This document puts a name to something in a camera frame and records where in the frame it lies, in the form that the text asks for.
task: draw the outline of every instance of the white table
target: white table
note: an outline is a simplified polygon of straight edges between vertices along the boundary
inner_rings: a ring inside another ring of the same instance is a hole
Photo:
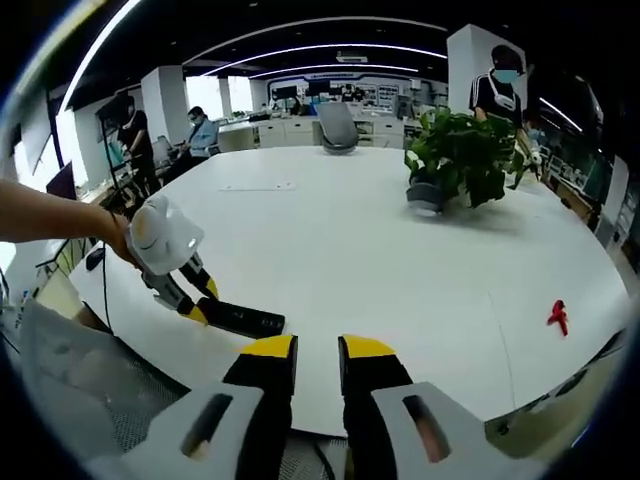
[[[546,187],[523,181],[500,202],[424,219],[406,204],[402,156],[239,151],[162,190],[206,232],[199,252],[221,298],[284,314],[285,333],[298,335],[293,428],[344,433],[344,333],[388,343],[414,381],[489,420],[566,380],[621,327],[609,315],[627,298],[614,265]],[[177,381],[220,379],[250,342],[164,309],[133,268],[106,259],[114,332]],[[81,264],[71,280],[104,319],[101,276]],[[557,299],[566,339],[546,325]]]

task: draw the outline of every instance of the computer monitor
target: computer monitor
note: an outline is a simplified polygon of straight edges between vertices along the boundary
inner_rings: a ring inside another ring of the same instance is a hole
[[[287,98],[296,98],[298,96],[298,87],[295,85],[292,87],[277,88],[275,90],[275,99],[283,100]]]
[[[411,98],[406,95],[397,95],[393,102],[393,113],[396,118],[402,120],[403,117],[414,118],[415,111]]]
[[[329,80],[316,80],[309,82],[309,96],[315,97],[321,93],[329,93],[331,91],[331,82]]]
[[[73,179],[73,167],[67,163],[47,184],[47,193],[57,197],[77,200],[76,184]]]

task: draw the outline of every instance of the face mask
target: face mask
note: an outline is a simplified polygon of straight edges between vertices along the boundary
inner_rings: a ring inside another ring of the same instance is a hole
[[[516,70],[494,70],[493,76],[500,83],[513,83],[518,78]]]

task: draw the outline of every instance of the red clamp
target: red clamp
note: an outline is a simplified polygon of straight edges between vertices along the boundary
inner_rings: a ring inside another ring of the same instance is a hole
[[[567,319],[567,314],[564,312],[564,302],[562,300],[558,300],[553,304],[553,310],[551,312],[549,320],[547,320],[547,325],[551,325],[555,322],[558,322],[560,324],[562,335],[564,335],[565,337],[569,335],[569,329],[567,328],[567,323],[569,323],[569,320]]]

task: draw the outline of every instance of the potted plant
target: potted plant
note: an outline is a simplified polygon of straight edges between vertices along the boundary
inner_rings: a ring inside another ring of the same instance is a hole
[[[439,212],[460,193],[472,208],[504,197],[505,170],[523,163],[515,150],[511,122],[490,117],[484,122],[440,108],[433,122],[420,118],[423,132],[405,153],[411,170],[407,200]]]

